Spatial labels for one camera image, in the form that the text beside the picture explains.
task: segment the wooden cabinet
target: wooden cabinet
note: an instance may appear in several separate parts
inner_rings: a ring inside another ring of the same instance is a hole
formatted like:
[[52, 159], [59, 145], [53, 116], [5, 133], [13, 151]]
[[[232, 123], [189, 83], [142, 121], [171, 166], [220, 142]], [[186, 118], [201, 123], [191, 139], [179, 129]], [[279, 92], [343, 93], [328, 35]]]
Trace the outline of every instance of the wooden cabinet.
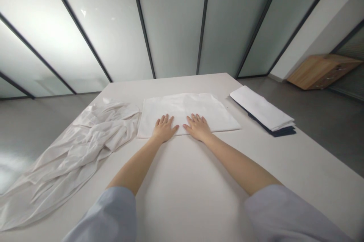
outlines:
[[312, 55], [287, 79], [301, 89], [324, 89], [363, 61], [340, 55]]

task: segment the white table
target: white table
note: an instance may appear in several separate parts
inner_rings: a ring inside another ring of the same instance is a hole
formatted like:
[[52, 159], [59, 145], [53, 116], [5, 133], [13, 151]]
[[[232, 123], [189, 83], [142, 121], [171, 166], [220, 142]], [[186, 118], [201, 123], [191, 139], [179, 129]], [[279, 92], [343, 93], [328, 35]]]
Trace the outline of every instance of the white table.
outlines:
[[[242, 126], [216, 135], [358, 240], [364, 226], [364, 179], [299, 129], [296, 135], [278, 138], [266, 133], [229, 97], [240, 86], [226, 73], [110, 83], [93, 103], [113, 98], [142, 108], [145, 98], [212, 93]], [[60, 241], [145, 142], [133, 139], [121, 147], [67, 203], [28, 227], [0, 233], [0, 241]], [[207, 148], [190, 136], [176, 136], [163, 144], [136, 198], [138, 241], [255, 239], [243, 209], [247, 194]]]

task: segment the stack of folded clothes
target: stack of folded clothes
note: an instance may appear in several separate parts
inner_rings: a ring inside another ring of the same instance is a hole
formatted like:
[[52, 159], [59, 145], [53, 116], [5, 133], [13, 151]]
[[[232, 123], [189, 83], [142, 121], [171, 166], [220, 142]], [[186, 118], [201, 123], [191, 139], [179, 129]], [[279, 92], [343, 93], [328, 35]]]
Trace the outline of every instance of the stack of folded clothes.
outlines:
[[230, 93], [250, 118], [257, 121], [273, 137], [296, 134], [294, 119], [269, 103], [247, 86]]

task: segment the folded white cloth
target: folded white cloth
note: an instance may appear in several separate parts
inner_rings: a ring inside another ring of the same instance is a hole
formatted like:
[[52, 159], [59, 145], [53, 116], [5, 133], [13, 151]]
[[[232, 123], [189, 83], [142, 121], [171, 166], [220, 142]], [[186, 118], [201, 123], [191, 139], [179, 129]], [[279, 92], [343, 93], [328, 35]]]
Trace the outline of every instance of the folded white cloth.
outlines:
[[176, 94], [144, 100], [138, 138], [150, 138], [155, 122], [162, 115], [174, 116], [173, 126], [179, 125], [175, 135], [187, 135], [182, 127], [192, 113], [204, 116], [212, 132], [237, 130], [241, 126], [212, 94]]
[[294, 125], [292, 117], [273, 106], [247, 86], [233, 91], [230, 96], [271, 131]]
[[39, 220], [70, 199], [100, 160], [135, 135], [139, 113], [135, 105], [106, 99], [102, 106], [88, 106], [0, 196], [0, 231]]

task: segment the light blue sleeve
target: light blue sleeve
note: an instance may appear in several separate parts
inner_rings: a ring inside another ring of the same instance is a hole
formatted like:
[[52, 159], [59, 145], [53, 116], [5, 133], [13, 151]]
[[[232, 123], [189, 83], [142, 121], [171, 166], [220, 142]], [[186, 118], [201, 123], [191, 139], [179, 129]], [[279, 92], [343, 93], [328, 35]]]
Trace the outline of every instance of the light blue sleeve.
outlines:
[[105, 190], [62, 242], [135, 241], [135, 197], [124, 187]]
[[245, 201], [259, 241], [352, 241], [326, 216], [282, 185], [269, 185]]

